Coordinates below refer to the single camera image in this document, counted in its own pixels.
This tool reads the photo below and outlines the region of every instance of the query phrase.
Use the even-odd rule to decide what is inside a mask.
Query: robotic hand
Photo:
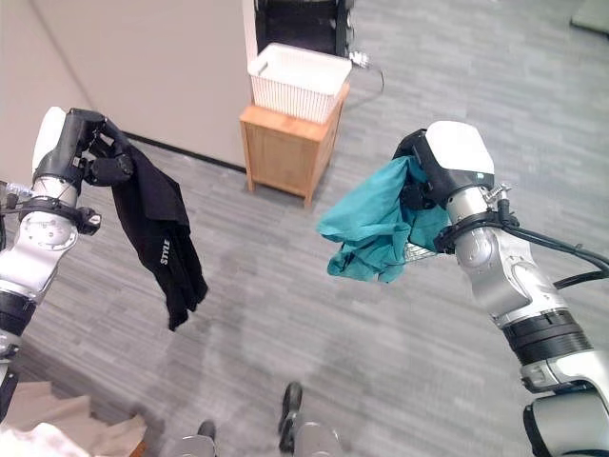
[[[12,248],[0,251],[0,422],[17,385],[9,363],[21,334],[78,234],[92,235],[101,225],[93,209],[76,208],[81,183],[112,186],[129,179],[133,165],[127,146],[127,137],[98,112],[51,108],[43,120],[33,154],[33,186],[22,189],[30,199],[17,208],[13,198],[11,208],[3,210],[17,212],[21,224]],[[86,151],[93,160],[83,156]]]
[[[609,456],[609,359],[593,349],[558,292],[607,277],[609,261],[519,228],[509,213],[509,188],[493,189],[493,161],[472,126],[432,124],[404,138],[400,155],[416,156],[428,178],[426,185],[404,188],[403,203],[448,211],[453,225],[435,240],[438,251],[456,253],[477,300],[521,361],[523,385],[533,393],[553,392],[523,413],[533,453]],[[573,253],[600,271],[553,285],[528,241]]]

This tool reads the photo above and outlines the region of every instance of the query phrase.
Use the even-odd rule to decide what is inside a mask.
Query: laundry basket
[[[351,61],[271,43],[247,70],[256,105],[322,124],[338,101]]]

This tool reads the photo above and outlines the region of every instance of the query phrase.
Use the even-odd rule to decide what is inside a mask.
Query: black shoe
[[[296,382],[290,383],[285,389],[282,418],[278,431],[281,435],[279,450],[294,453],[294,419],[303,402],[303,387]]]
[[[211,441],[216,440],[216,425],[213,421],[205,421],[199,426],[197,435],[207,436],[211,438]]]

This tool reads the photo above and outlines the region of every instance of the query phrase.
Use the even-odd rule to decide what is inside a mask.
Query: wooden cabinet
[[[261,107],[247,107],[240,121],[249,190],[253,191],[256,183],[264,184],[301,195],[304,205],[310,206],[332,156],[348,92],[349,86],[345,84],[325,124]]]

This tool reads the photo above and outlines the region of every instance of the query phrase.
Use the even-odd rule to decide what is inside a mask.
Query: black cable
[[[381,68],[379,68],[379,67],[372,66],[372,65],[369,65],[364,70],[374,70],[374,71],[376,71],[381,76],[381,88],[379,89],[379,91],[373,93],[369,97],[364,98],[363,100],[360,100],[359,102],[355,103],[354,105],[351,105],[349,107],[344,107],[343,111],[350,111],[352,109],[359,108],[361,105],[365,105],[366,103],[371,102],[371,101],[379,98],[381,95],[383,95],[383,93],[384,93],[384,73],[383,73],[383,70]]]
[[[556,289],[569,288],[575,284],[580,284],[586,281],[609,278],[609,259],[607,257],[597,254],[591,250],[584,249],[581,245],[569,245],[561,240],[557,240],[556,238],[537,233],[533,230],[521,228],[518,224],[518,220],[509,212],[509,201],[507,199],[501,199],[498,202],[498,210],[499,211],[496,213],[498,218],[495,221],[489,220],[488,218],[474,220],[470,223],[464,221],[464,225],[461,227],[458,226],[456,230],[449,232],[445,236],[444,242],[447,242],[448,246],[454,247],[454,240],[467,231],[482,227],[502,229],[506,233],[509,233],[517,238],[521,238],[529,243],[574,255],[599,269],[598,271],[588,271],[586,273],[563,278],[554,283],[554,287]]]
[[[605,279],[606,277],[607,275],[605,275],[603,271],[589,271],[587,273],[576,274],[575,276],[569,276],[568,278],[561,279],[560,281],[554,283],[554,287],[560,290],[562,288],[570,288],[575,284]]]
[[[0,214],[0,250],[7,246],[7,228],[4,225],[4,214]]]

